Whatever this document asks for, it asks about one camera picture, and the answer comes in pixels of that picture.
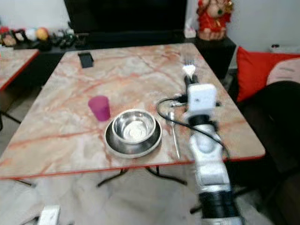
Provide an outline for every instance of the white floor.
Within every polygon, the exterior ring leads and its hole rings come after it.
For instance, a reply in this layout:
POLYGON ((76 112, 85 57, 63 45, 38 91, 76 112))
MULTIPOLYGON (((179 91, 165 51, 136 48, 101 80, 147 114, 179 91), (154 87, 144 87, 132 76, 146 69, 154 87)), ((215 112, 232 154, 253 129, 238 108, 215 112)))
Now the white floor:
MULTIPOLYGON (((37 92, 25 95, 9 111, 22 119, 37 92)), ((0 154, 18 128, 3 117, 0 134, 0 154)), ((161 168, 161 173, 193 180, 188 166, 161 168)), ((35 188, 0 180, 0 225, 21 225, 38 215, 45 205, 61 206, 60 225, 195 225, 200 214, 190 215, 197 203, 190 189, 174 181, 158 179, 147 171, 131 170, 119 179, 96 188, 105 177, 117 172, 87 173, 31 180, 35 188)), ((237 199, 238 206, 249 225, 272 225, 256 211, 260 202, 257 192, 237 199)))

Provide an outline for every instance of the white wall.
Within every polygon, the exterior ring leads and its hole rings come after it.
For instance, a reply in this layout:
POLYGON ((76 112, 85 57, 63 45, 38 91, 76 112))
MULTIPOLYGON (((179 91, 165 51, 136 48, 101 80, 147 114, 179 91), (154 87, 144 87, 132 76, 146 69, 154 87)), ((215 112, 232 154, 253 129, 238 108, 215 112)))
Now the white wall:
POLYGON ((67 28, 63 0, 0 0, 0 20, 10 28, 67 28))
MULTIPOLYGON (((188 0, 187 18, 196 22, 198 0, 188 0)), ((300 0, 233 0, 235 11, 228 36, 251 51, 266 51, 273 43, 300 45, 300 0)), ((1 0, 0 19, 11 28, 67 28, 63 0, 1 0)))

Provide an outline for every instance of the figurine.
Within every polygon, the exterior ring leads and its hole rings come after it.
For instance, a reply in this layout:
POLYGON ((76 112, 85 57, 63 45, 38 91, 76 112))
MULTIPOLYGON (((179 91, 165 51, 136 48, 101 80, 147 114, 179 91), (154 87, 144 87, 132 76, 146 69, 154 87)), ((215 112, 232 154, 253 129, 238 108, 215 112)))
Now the figurine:
POLYGON ((203 40, 221 40, 226 37, 226 23, 233 11, 231 0, 199 0, 198 37, 203 40))

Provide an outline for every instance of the red cushion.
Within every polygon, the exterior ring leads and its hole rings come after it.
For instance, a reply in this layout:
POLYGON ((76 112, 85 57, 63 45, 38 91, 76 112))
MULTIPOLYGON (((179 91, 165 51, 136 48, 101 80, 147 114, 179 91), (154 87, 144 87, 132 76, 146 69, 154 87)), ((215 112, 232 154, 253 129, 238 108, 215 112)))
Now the red cushion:
POLYGON ((238 48, 238 102, 253 96, 266 86, 269 73, 283 60, 299 58, 300 54, 278 54, 269 52, 248 52, 238 48))

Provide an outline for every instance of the stainless steel bowl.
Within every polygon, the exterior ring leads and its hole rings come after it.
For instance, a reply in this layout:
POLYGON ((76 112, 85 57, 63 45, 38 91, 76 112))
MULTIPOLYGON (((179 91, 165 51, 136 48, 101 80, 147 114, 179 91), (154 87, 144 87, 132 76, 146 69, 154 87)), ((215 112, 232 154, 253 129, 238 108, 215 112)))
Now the stainless steel bowl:
POLYGON ((116 116, 112 122, 112 132, 122 143, 138 144, 153 135, 155 126, 155 119, 149 112, 130 109, 116 116))
POLYGON ((113 123, 111 122, 105 131, 105 142, 111 153, 121 158, 138 158, 152 152, 160 143, 162 129, 159 122, 155 121, 155 130, 153 135, 138 144, 126 144, 121 142, 113 134, 113 123))

